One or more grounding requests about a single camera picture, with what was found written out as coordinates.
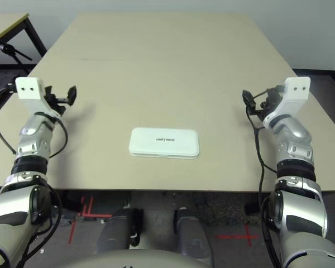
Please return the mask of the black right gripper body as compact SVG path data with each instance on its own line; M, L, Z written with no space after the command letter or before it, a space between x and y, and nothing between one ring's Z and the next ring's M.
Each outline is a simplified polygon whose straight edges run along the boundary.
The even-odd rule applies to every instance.
M267 97L260 104L262 108L261 117L266 117L279 105L283 98L284 87L274 87L266 90Z

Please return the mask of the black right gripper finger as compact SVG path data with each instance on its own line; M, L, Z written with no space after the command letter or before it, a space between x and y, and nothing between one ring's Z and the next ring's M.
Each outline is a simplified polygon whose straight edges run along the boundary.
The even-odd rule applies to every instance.
M243 100L247 109L255 109L256 103L254 101L254 97L253 97L251 92L249 92L247 90L243 90L242 91L242 100Z

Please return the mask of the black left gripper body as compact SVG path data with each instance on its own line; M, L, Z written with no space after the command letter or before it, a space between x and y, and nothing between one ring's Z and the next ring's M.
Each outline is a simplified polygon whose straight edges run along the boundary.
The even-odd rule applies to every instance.
M54 94L46 95L46 101L49 106L58 112L59 115L63 115L66 108L63 104L68 104L68 98L57 98Z

